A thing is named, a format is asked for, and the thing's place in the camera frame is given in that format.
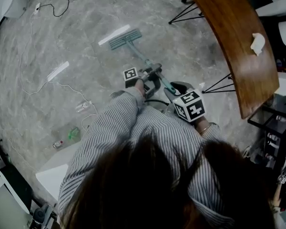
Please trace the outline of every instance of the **wooden table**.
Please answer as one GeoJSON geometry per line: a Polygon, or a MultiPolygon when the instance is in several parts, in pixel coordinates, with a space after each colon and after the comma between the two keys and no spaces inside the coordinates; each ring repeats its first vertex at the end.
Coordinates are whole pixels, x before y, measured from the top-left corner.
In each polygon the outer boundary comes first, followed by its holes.
{"type": "Polygon", "coordinates": [[[209,22],[223,50],[235,85],[240,114],[250,116],[278,89],[278,75],[264,27],[247,0],[194,0],[209,22]],[[252,33],[266,44],[256,56],[252,33]]]}

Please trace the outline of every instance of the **hand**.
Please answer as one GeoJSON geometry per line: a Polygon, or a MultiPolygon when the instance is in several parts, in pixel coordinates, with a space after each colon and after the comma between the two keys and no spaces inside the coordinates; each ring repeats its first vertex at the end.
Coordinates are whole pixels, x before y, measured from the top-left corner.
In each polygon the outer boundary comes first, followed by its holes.
{"type": "Polygon", "coordinates": [[[134,87],[140,91],[143,97],[145,97],[144,82],[141,79],[137,80],[134,87]]]}

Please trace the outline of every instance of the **equipment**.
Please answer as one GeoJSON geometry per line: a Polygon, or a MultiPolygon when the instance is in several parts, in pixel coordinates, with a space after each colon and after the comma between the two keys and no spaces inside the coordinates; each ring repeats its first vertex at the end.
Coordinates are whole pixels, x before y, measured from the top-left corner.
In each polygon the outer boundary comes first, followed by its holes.
{"type": "Polygon", "coordinates": [[[194,89],[192,85],[184,82],[170,83],[162,75],[162,65],[152,63],[143,54],[141,54],[133,44],[135,39],[142,37],[138,30],[130,31],[124,35],[118,36],[109,41],[112,50],[117,49],[125,44],[147,65],[147,68],[137,71],[135,67],[123,71],[125,87],[134,86],[138,79],[144,82],[146,99],[151,98],[160,88],[161,82],[165,85],[164,93],[171,103],[174,104],[178,116],[192,122],[206,114],[204,101],[201,93],[194,89]]]}

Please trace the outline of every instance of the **marble tile floor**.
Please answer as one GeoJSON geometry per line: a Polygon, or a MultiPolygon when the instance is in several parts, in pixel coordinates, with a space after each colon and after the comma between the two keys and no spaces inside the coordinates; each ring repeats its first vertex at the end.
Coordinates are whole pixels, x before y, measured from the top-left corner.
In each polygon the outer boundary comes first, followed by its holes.
{"type": "MultiPolygon", "coordinates": [[[[56,14],[67,5],[66,0],[29,0],[20,19],[5,20],[0,27],[0,138],[36,197],[53,205],[54,198],[35,173],[57,152],[52,147],[55,141],[65,140],[75,126],[84,133],[81,121],[94,110],[76,113],[82,97],[67,87],[47,84],[31,96],[21,90],[20,55],[30,38],[30,17],[38,2],[52,3],[56,14]]],[[[196,88],[201,83],[212,85],[228,74],[228,66],[205,19],[168,24],[184,8],[181,0],[70,0],[66,13],[56,18],[51,7],[43,7],[31,19],[32,40],[21,62],[23,87],[29,93],[37,91],[55,68],[68,61],[70,66],[54,80],[81,91],[101,110],[110,93],[123,88],[121,72],[144,67],[127,47],[111,51],[108,43],[98,45],[127,24],[141,31],[143,37],[135,45],[163,65],[167,79],[189,82],[196,88]]],[[[161,90],[156,97],[167,101],[161,90]]],[[[258,129],[241,119],[235,93],[204,97],[207,117],[220,125],[224,139],[240,149],[256,140],[258,129]]],[[[84,126],[92,120],[86,119],[84,126]]]]}

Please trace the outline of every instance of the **dark hair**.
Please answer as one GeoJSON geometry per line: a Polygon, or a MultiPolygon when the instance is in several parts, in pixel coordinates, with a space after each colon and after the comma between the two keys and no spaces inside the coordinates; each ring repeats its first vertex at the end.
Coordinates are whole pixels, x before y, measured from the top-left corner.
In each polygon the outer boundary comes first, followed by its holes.
{"type": "MultiPolygon", "coordinates": [[[[127,142],[104,154],[65,209],[64,227],[182,229],[194,217],[199,228],[209,227],[194,212],[187,194],[202,153],[189,166],[182,154],[172,148],[180,167],[177,184],[171,165],[153,135],[141,135],[135,147],[127,142]]],[[[235,220],[235,226],[260,228],[263,224],[264,228],[275,228],[267,198],[254,176],[246,174],[249,171],[243,167],[245,163],[239,152],[224,142],[208,142],[202,150],[217,175],[225,215],[235,220]]]]}

